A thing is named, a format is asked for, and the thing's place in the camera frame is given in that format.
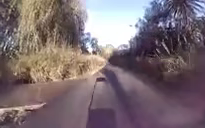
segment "white sky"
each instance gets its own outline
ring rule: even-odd
[[[112,5],[111,1],[120,4]],[[136,30],[130,25],[134,26],[138,18],[143,16],[149,0],[88,0],[86,2],[88,21],[85,31],[98,38],[100,45],[112,44],[118,47],[121,44],[128,44],[131,37],[135,35]]]

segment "dry grass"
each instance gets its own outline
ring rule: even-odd
[[[193,56],[194,53],[153,58],[113,55],[109,62],[135,74],[145,74],[151,79],[169,82],[194,69]]]
[[[97,72],[106,61],[70,48],[48,46],[38,52],[0,58],[0,84],[38,83],[78,78]]]
[[[83,55],[69,48],[46,47],[36,53],[19,55],[10,67],[19,79],[36,83],[77,78],[104,64],[98,56]]]
[[[48,43],[77,47],[85,20],[79,0],[22,0],[17,36],[21,51],[39,50]]]

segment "asphalt road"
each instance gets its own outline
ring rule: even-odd
[[[205,95],[193,89],[164,93],[108,64],[20,128],[205,128]]]

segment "vegetation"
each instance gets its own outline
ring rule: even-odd
[[[63,80],[102,66],[82,55],[86,20],[80,0],[0,0],[0,84]]]
[[[130,54],[115,55],[110,61],[126,59],[136,63],[128,63],[128,68],[139,66],[162,79],[179,75],[193,68],[193,54],[205,47],[205,0],[153,0],[135,27]]]

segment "bush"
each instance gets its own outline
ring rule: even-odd
[[[19,55],[11,61],[10,67],[18,79],[36,83],[76,78],[104,64],[98,56],[48,46],[39,52]]]

